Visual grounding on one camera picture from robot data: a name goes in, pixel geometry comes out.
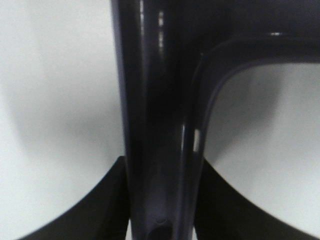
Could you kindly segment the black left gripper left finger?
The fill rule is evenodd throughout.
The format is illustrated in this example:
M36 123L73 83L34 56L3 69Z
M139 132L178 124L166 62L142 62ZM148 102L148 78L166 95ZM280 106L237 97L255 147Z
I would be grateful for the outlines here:
M125 157L65 213L23 237L25 240L124 240L130 218Z

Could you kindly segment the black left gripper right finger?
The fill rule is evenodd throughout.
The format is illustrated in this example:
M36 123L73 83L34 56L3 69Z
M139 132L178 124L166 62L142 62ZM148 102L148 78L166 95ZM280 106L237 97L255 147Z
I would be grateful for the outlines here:
M204 161L194 228L199 240L313 240L247 200Z

